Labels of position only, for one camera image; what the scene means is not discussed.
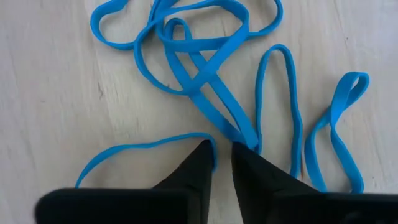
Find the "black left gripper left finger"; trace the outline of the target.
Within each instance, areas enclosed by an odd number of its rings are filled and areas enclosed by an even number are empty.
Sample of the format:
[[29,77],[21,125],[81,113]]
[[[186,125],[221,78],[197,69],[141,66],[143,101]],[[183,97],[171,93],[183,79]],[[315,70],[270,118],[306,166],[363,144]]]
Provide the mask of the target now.
[[147,189],[64,188],[36,204],[36,224],[207,224],[213,146],[202,141],[164,180]]

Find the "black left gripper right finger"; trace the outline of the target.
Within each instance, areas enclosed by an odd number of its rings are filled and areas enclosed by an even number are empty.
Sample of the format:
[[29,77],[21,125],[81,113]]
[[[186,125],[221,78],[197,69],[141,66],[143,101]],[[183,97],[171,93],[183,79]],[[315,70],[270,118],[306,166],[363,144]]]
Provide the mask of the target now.
[[233,182],[244,224],[398,224],[398,195],[322,193],[235,142]]

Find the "orange red small toy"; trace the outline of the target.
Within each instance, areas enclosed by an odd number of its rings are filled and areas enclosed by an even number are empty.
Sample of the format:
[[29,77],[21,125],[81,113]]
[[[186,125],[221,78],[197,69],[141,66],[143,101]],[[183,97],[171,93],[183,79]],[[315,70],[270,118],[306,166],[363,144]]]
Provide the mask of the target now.
[[95,157],[93,157],[87,165],[83,168],[81,171],[80,175],[78,176],[74,188],[78,189],[80,187],[80,184],[83,182],[84,178],[99,164],[101,164],[103,161],[109,159],[110,157],[125,151],[125,150],[130,150],[130,149],[150,149],[153,147],[157,147],[163,144],[167,144],[170,142],[174,141],[180,141],[188,138],[203,138],[204,140],[209,140],[210,146],[211,146],[211,161],[213,163],[212,165],[212,171],[214,172],[217,170],[218,167],[218,159],[217,159],[217,151],[216,151],[216,141],[213,136],[211,136],[208,133],[201,133],[201,132],[194,132],[194,133],[187,133],[187,134],[181,134],[177,136],[171,136],[165,139],[161,139],[155,142],[148,142],[148,143],[140,143],[140,144],[122,144],[122,145],[116,145],[112,146],[108,149],[105,149],[104,151],[100,152],[97,154]]

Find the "blue rubber band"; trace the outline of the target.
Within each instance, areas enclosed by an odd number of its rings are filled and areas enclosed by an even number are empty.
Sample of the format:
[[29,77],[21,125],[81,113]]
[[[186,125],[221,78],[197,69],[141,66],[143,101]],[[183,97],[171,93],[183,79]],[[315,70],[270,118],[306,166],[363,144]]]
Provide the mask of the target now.
[[[162,34],[171,40],[194,40],[186,22],[180,18],[173,18],[165,25],[157,25],[158,29],[162,29]],[[176,55],[177,51],[165,46],[165,55],[169,62],[169,66],[173,71],[177,81],[182,88],[186,88],[193,80],[185,70]],[[216,50],[203,50],[198,52],[187,52],[195,64],[197,69],[205,66],[207,61],[216,53]],[[188,97],[198,107],[198,109],[223,133],[229,140],[245,144],[249,149],[255,150],[258,145],[258,135],[255,132],[249,118],[246,116],[244,110],[236,101],[234,96],[228,90],[221,78],[215,73],[215,77],[207,82],[215,91],[217,96],[221,99],[228,111],[231,113],[233,119],[237,124],[235,128],[204,96],[201,90],[194,91]]]
[[304,156],[307,172],[312,185],[321,192],[327,192],[328,189],[323,180],[320,166],[317,161],[315,136],[319,130],[327,125],[330,126],[330,140],[332,147],[335,150],[335,153],[351,184],[351,193],[361,194],[364,191],[364,180],[362,175],[345,143],[336,132],[336,124],[343,112],[360,99],[368,86],[369,75],[367,73],[348,72],[343,75],[336,86],[330,106],[316,122],[305,140]]
[[[170,40],[160,37],[166,47],[172,48],[177,52],[198,52],[202,50],[216,50],[212,58],[207,61],[205,66],[199,69],[196,77],[181,91],[171,89],[159,82],[148,70],[142,57],[141,44],[145,36],[149,33],[153,26],[163,20],[164,17],[175,14],[180,11],[188,11],[201,9],[204,7],[219,6],[230,13],[234,14],[241,20],[241,27],[231,36],[219,39],[194,39],[194,40]],[[221,64],[245,41],[249,33],[249,13],[248,10],[235,0],[204,0],[199,3],[169,8],[161,11],[155,19],[141,30],[134,42],[134,58],[138,69],[144,77],[146,77],[157,88],[175,95],[189,95],[200,88],[215,77],[215,73]]]
[[290,97],[290,113],[293,122],[293,134],[291,143],[291,165],[289,174],[297,178],[301,171],[302,159],[301,159],[301,147],[303,142],[303,121],[299,110],[298,102],[298,91],[297,91],[297,77],[295,71],[294,60],[291,51],[283,44],[275,44],[268,49],[262,56],[256,77],[255,84],[255,112],[256,112],[256,131],[258,135],[258,145],[255,148],[255,152],[259,155],[262,153],[262,128],[261,128],[261,113],[262,113],[262,96],[263,86],[266,77],[266,68],[268,59],[273,51],[279,51],[285,60],[285,68],[287,71],[287,80],[289,85],[289,97]]
[[[149,14],[147,25],[161,25],[163,23],[163,17],[171,14],[175,14],[179,11],[187,11],[193,9],[200,9],[203,7],[219,6],[230,13],[234,14],[237,18],[242,20],[243,25],[248,24],[248,10],[236,0],[204,0],[195,4],[176,7],[173,5],[179,0],[155,0],[154,5]],[[166,47],[170,47],[178,52],[197,52],[203,50],[216,50],[227,41],[232,40],[234,46],[238,46],[240,42],[237,42],[235,37],[244,37],[246,40],[270,34],[280,24],[283,17],[283,6],[280,0],[274,0],[277,6],[277,15],[275,19],[265,28],[257,32],[241,31],[237,34],[229,37],[217,37],[213,39],[194,39],[194,40],[171,40],[162,34],[162,29],[158,29],[158,36]],[[128,3],[128,0],[110,0],[100,6],[98,6],[92,13],[90,18],[90,27],[94,36],[102,43],[111,46],[119,50],[132,50],[135,47],[135,42],[127,43],[116,43],[110,42],[105,39],[100,31],[100,20],[108,15],[120,11]]]

